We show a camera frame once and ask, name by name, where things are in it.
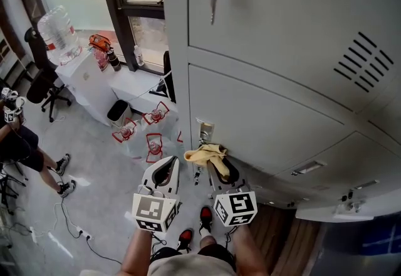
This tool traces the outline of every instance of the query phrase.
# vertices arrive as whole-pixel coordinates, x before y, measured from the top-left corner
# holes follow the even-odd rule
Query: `trash bin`
[[[130,105],[124,100],[117,100],[107,113],[107,118],[112,125],[120,129],[124,125],[125,118],[132,118]]]

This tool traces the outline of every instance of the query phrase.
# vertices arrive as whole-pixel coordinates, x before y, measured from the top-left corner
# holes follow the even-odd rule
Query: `yellow cloth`
[[[223,178],[230,176],[230,170],[223,163],[222,159],[226,156],[227,149],[221,149],[219,144],[204,144],[198,150],[187,151],[184,154],[186,161],[194,162],[198,166],[206,167],[207,162],[211,161]]]

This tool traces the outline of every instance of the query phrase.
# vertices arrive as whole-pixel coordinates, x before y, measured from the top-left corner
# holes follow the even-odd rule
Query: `shorts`
[[[38,150],[39,137],[23,125],[17,133],[10,132],[4,143],[1,144],[1,151],[4,157],[30,167],[37,172],[43,169],[43,154]]]
[[[169,258],[177,255],[182,255],[178,250],[170,248],[170,247],[163,247],[159,249],[151,258],[150,263],[153,263],[155,260],[162,259],[162,258]],[[214,258],[221,259],[230,264],[232,269],[236,272],[236,264],[234,261],[234,257],[231,253],[226,250],[222,245],[213,243],[209,246],[206,246],[199,250],[198,255],[203,256],[210,256]]]

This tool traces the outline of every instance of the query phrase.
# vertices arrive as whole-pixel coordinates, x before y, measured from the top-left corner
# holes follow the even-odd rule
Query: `black sneaker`
[[[61,160],[57,161],[57,168],[56,168],[56,174],[58,174],[59,176],[64,175],[64,171],[66,166],[68,165],[69,161],[71,159],[71,156],[66,153],[64,157],[61,158]]]
[[[179,239],[178,239],[178,245],[177,245],[177,250],[187,250],[187,253],[190,251],[189,244],[192,241],[192,237],[194,236],[194,231],[190,228],[185,229]]]
[[[68,183],[58,183],[58,185],[61,186],[61,190],[58,194],[62,198],[65,198],[75,190],[76,182],[75,180],[71,180]]]
[[[213,214],[212,210],[208,206],[204,206],[200,211],[200,227],[199,233],[201,233],[202,228],[206,228],[209,233],[212,232],[212,224],[213,224]]]

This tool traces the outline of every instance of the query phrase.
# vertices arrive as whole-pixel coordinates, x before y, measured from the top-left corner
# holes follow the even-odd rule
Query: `hand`
[[[12,128],[12,130],[18,131],[20,126],[21,126],[21,122],[20,122],[19,117],[15,117],[14,121],[13,122],[9,122],[8,125]]]

